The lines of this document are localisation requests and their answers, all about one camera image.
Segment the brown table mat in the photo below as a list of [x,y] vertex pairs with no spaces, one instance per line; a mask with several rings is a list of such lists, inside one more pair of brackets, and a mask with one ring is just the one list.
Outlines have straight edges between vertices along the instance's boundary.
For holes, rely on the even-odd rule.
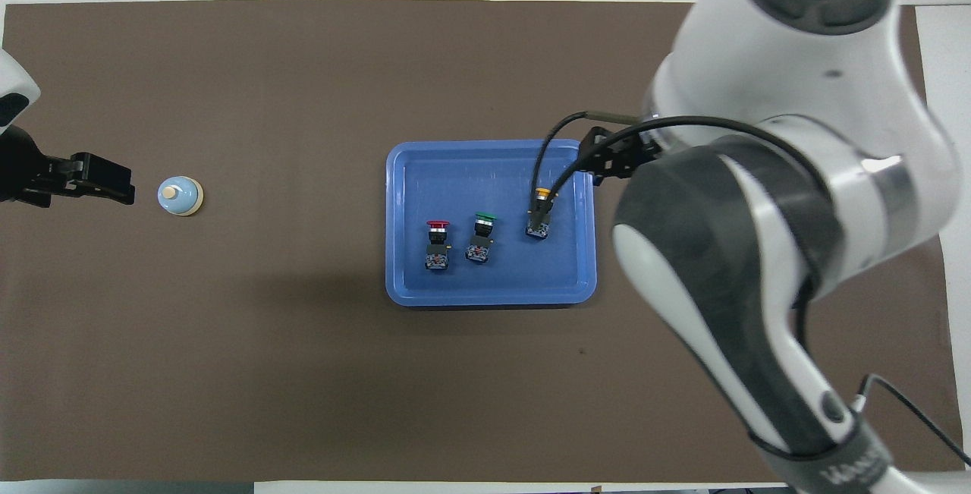
[[[540,139],[634,113],[689,5],[257,0],[21,5],[4,49],[53,156],[132,206],[0,203],[0,480],[769,483],[624,278],[568,308],[410,310],[385,290],[402,142]],[[192,216],[163,180],[203,186]]]

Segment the red mushroom push button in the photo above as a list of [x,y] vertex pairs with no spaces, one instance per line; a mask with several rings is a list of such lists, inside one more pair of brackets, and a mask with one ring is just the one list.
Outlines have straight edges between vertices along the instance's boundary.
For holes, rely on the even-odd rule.
[[448,227],[451,222],[447,220],[429,220],[426,222],[428,230],[428,245],[424,256],[424,266],[429,270],[445,270],[450,266],[448,252],[451,245],[448,244]]

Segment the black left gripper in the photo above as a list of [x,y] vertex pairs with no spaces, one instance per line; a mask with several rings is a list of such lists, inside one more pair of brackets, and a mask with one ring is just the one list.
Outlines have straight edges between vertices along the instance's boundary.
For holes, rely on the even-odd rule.
[[[80,196],[132,206],[136,188],[131,169],[90,153],[74,155],[74,179]],[[42,154],[34,139],[17,125],[0,134],[0,201],[51,207],[52,197],[76,197],[61,171],[66,159]]]

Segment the blue plastic tray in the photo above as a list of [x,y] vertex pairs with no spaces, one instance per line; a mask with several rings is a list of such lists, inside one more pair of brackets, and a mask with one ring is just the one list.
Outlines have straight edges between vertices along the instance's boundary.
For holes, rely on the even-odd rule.
[[[527,237],[537,139],[402,143],[386,159],[385,287],[406,307],[585,303],[597,286],[592,177],[559,190],[546,239]],[[487,263],[465,249],[476,212],[497,217]],[[448,268],[426,269],[429,220],[447,220]]]

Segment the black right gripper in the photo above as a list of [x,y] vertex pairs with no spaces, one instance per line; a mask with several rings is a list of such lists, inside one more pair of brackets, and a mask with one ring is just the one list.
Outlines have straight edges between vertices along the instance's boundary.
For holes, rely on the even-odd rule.
[[579,171],[592,177],[592,185],[601,185],[608,178],[628,179],[639,165],[660,155],[660,146],[652,137],[629,137],[601,149],[600,143],[607,137],[606,127],[591,127],[580,141],[579,159],[583,162]]

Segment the green mushroom push button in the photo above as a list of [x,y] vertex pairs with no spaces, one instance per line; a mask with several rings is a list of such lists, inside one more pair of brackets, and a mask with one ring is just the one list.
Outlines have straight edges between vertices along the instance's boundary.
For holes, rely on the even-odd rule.
[[492,231],[497,217],[486,212],[476,212],[473,233],[465,249],[465,257],[473,263],[487,263],[493,245]]

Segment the yellow mushroom push button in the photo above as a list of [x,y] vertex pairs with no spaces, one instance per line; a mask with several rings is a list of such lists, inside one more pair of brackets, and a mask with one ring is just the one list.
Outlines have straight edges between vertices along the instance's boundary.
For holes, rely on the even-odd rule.
[[529,201],[525,234],[527,237],[546,239],[551,227],[552,210],[558,195],[549,187],[537,187]]

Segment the light blue call bell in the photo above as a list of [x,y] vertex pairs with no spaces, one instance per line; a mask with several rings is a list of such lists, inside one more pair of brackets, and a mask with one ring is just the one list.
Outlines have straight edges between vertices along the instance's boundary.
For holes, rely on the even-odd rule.
[[201,210],[205,194],[197,179],[179,175],[167,178],[157,187],[157,203],[174,216],[188,217]]

